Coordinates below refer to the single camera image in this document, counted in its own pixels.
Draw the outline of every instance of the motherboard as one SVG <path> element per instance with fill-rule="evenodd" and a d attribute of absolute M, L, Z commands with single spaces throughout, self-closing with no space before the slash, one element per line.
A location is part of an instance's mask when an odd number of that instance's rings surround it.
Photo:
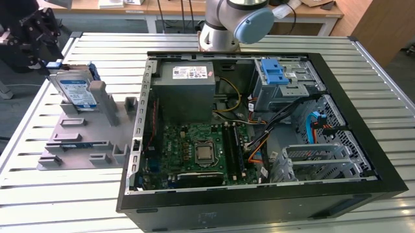
<path fill-rule="evenodd" d="M 243 145 L 248 142 L 244 124 L 165 125 L 156 189 L 257 183 L 255 167 L 245 167 Z"/>

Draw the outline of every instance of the aluminum slotted table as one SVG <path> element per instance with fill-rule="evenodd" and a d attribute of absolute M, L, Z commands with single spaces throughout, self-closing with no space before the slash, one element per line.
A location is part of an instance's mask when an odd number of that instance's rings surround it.
<path fill-rule="evenodd" d="M 119 101 L 127 96 L 139 97 L 147 51 L 196 49 L 196 35 L 83 33 L 65 45 L 64 62 L 92 61 L 107 92 Z M 241 50 L 323 55 L 410 190 L 336 219 L 207 232 L 415 232 L 415 106 L 359 42 L 345 37 L 268 36 L 256 44 L 241 45 Z M 0 157 L 0 231 L 140 232 L 127 216 L 115 212 L 120 168 L 36 170 L 61 113 L 60 101 L 45 81 Z"/>

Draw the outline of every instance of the blue drive bay latch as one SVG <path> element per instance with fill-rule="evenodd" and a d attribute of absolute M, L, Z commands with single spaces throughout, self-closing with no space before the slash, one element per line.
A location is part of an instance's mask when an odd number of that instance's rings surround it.
<path fill-rule="evenodd" d="M 284 67 L 276 59 L 261 59 L 261 69 L 267 77 L 267 84 L 288 84 L 289 80 L 284 76 Z"/>

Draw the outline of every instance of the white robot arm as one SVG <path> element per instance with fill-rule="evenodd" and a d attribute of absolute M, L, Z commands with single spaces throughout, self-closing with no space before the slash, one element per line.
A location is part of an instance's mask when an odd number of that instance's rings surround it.
<path fill-rule="evenodd" d="M 269 32 L 273 14 L 268 0 L 208 0 L 199 44 L 204 51 L 235 51 Z"/>

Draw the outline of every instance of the power supply label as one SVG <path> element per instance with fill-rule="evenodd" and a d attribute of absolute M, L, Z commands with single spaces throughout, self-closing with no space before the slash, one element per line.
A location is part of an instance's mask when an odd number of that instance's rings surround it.
<path fill-rule="evenodd" d="M 173 67 L 173 79 L 207 79 L 207 67 Z"/>
<path fill-rule="evenodd" d="M 92 93 L 88 91 L 88 84 L 84 80 L 61 80 L 60 85 L 72 104 L 84 111 L 92 111 L 96 107 L 96 101 Z"/>

